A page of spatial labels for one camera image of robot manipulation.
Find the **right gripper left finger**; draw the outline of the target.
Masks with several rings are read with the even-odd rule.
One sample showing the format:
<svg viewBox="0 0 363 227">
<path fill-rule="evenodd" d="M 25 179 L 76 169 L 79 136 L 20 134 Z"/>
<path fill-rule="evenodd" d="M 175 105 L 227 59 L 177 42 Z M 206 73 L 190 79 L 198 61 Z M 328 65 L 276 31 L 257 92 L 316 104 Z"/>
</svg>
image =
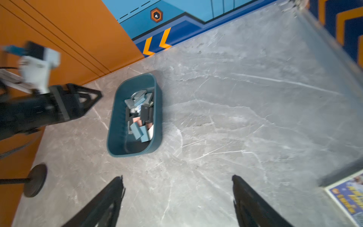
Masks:
<svg viewBox="0 0 363 227">
<path fill-rule="evenodd" d="M 124 194 L 123 177 L 117 176 L 63 226 L 115 227 Z"/>
</svg>

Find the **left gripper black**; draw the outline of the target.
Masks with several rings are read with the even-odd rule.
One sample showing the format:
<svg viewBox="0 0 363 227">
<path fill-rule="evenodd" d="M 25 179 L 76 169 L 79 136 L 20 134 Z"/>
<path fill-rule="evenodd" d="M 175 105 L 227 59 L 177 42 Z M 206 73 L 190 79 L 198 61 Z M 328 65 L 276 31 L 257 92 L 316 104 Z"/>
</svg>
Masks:
<svg viewBox="0 0 363 227">
<path fill-rule="evenodd" d="M 100 99 L 102 92 L 76 84 L 52 86 L 50 93 L 41 94 L 31 90 L 32 98 L 28 111 L 29 124 L 59 124 L 85 115 Z"/>
</svg>

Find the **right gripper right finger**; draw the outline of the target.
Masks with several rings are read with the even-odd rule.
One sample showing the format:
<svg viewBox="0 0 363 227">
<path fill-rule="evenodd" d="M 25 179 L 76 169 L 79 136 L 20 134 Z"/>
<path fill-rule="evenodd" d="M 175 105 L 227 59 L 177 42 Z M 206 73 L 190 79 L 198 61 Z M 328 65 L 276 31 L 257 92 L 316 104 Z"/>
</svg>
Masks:
<svg viewBox="0 0 363 227">
<path fill-rule="evenodd" d="M 240 176 L 232 176 L 233 205 L 240 227 L 290 227 L 285 218 L 276 212 Z"/>
</svg>

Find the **grey eraser top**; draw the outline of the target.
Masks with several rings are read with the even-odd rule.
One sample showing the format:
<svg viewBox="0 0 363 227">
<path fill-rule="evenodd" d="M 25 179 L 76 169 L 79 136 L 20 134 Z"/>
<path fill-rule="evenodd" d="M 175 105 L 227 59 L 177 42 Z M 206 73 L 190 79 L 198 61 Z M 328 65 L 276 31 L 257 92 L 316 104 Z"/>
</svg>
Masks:
<svg viewBox="0 0 363 227">
<path fill-rule="evenodd" d="M 129 109 L 134 109 L 146 101 L 146 90 L 141 90 L 134 93 L 130 99 L 126 99 L 124 102 Z"/>
</svg>

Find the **grey eraser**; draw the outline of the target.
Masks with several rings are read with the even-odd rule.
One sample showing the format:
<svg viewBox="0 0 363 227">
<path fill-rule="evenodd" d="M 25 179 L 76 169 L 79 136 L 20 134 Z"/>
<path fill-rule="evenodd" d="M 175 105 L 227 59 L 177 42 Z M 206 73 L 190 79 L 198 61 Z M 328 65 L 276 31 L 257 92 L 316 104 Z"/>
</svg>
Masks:
<svg viewBox="0 0 363 227">
<path fill-rule="evenodd" d="M 126 99 L 124 102 L 129 109 L 134 109 L 146 101 L 146 90 L 141 90 L 134 93 L 130 99 Z"/>
<path fill-rule="evenodd" d="M 153 96 L 154 96 L 154 93 L 153 92 L 147 93 L 145 95 L 145 100 L 144 100 L 144 102 L 142 104 L 143 105 L 150 106 L 150 103 L 152 102 Z"/>
</svg>

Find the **pink eraser bottom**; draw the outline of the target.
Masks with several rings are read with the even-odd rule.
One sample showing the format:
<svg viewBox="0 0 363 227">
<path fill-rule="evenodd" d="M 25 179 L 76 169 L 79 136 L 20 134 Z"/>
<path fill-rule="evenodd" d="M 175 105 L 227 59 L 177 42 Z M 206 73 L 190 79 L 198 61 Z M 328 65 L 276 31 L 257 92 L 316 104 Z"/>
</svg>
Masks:
<svg viewBox="0 0 363 227">
<path fill-rule="evenodd" d="M 137 123 L 139 127 L 142 127 L 144 125 L 144 123 L 140 117 L 133 117 L 132 120 L 133 120 L 133 123 Z"/>
</svg>

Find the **black eraser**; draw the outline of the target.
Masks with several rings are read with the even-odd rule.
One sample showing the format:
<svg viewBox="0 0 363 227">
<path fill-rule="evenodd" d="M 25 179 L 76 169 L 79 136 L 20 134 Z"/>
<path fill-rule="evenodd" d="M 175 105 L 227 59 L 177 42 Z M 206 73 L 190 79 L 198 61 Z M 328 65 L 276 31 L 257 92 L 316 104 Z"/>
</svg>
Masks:
<svg viewBox="0 0 363 227">
<path fill-rule="evenodd" d="M 147 105 L 141 105 L 140 119 L 143 123 L 153 123 L 154 121 L 154 108 Z"/>
</svg>

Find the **teal eraser top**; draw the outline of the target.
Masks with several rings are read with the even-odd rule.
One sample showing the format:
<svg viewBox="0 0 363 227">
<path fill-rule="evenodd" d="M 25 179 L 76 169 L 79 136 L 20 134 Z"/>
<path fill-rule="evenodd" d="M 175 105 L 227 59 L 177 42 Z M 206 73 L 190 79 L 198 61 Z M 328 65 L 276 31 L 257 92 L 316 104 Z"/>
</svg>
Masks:
<svg viewBox="0 0 363 227">
<path fill-rule="evenodd" d="M 141 131 L 138 123 L 132 123 L 130 125 L 130 129 L 136 140 L 140 139 L 143 136 L 143 132 Z"/>
</svg>

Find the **light blue eraser bottom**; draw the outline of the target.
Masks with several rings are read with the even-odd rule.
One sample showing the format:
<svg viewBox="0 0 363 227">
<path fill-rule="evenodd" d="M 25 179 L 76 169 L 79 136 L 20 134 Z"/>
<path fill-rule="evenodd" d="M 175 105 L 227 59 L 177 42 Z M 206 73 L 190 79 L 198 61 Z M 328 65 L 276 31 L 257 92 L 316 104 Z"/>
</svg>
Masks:
<svg viewBox="0 0 363 227">
<path fill-rule="evenodd" d="M 148 129 L 147 127 L 144 125 L 144 126 L 141 126 L 140 127 L 140 130 L 142 132 L 142 136 L 141 136 L 141 142 L 148 142 L 150 141 L 150 137 L 149 137 L 149 134 L 148 134 Z"/>
</svg>

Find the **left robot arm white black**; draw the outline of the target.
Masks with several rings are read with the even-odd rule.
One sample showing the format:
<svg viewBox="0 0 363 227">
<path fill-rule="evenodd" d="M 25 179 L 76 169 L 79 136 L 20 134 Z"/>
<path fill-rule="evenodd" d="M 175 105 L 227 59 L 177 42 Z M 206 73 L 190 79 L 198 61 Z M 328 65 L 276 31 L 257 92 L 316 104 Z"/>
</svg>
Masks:
<svg viewBox="0 0 363 227">
<path fill-rule="evenodd" d="M 99 90 L 71 83 L 51 86 L 46 94 L 33 89 L 29 96 L 11 99 L 9 87 L 1 79 L 1 90 L 1 140 L 76 120 L 103 97 Z"/>
</svg>

